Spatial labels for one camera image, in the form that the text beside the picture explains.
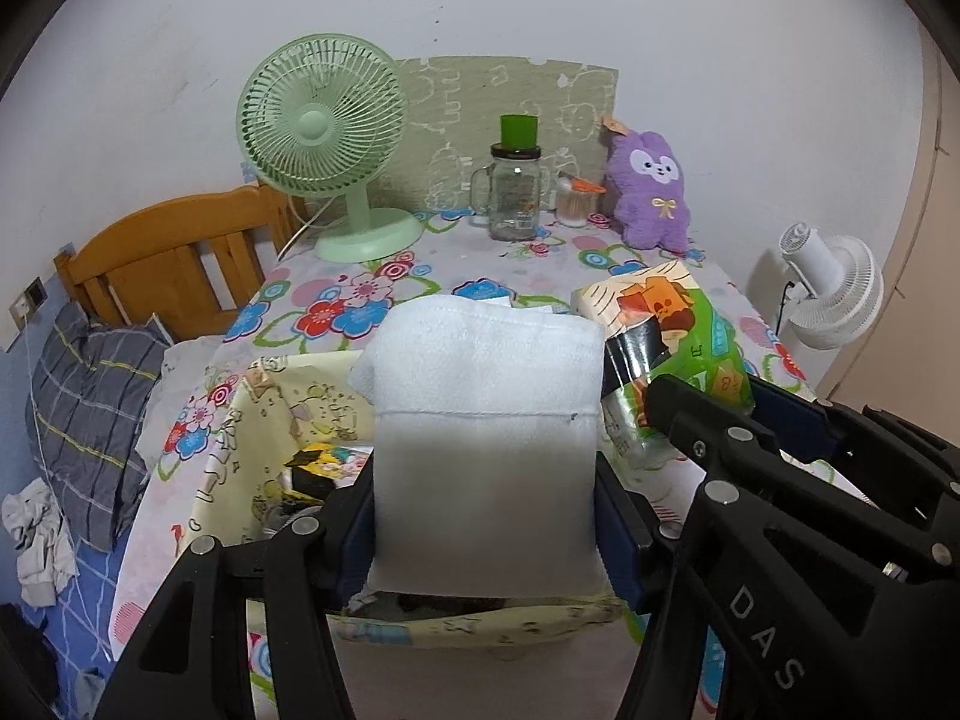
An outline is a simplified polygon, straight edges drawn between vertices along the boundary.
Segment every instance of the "green snack bag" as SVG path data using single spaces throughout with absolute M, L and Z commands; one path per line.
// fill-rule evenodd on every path
M 651 467 L 676 451 L 646 422 L 644 393 L 656 376 L 671 373 L 744 413 L 752 409 L 733 327 L 682 263 L 613 276 L 578 290 L 572 303 L 605 328 L 604 423 L 629 466 Z

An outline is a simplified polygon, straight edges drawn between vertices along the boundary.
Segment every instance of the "purple plush toy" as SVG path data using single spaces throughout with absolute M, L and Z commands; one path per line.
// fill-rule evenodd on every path
M 670 146 L 656 132 L 637 133 L 615 119 L 603 124 L 611 132 L 607 178 L 620 195 L 613 215 L 623 223 L 623 241 L 638 250 L 685 252 L 690 210 Z

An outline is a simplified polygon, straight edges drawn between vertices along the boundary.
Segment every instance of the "white foam sheet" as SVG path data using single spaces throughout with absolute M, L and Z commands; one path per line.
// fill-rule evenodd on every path
M 376 589 L 597 591 L 603 335 L 582 317 L 433 295 L 393 309 L 350 384 L 376 408 Z

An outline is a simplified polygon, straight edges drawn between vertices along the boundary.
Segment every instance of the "jar lid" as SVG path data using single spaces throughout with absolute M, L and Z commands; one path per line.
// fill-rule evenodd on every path
M 500 117 L 500 142 L 511 151 L 536 148 L 536 116 L 505 113 Z
M 503 143 L 494 143 L 490 147 L 490 156 L 497 159 L 532 160 L 541 157 L 541 148 L 506 148 Z

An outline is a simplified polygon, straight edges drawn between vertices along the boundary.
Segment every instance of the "green desk fan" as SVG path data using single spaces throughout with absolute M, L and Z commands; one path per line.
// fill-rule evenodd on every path
M 237 136 L 270 186 L 292 196 L 344 194 L 347 215 L 320 232 L 334 263 L 386 257 L 421 237 L 400 208 L 371 208 L 367 184 L 403 137 L 407 101 L 397 65 L 372 43 L 320 34 L 288 43 L 253 72 L 237 106 Z

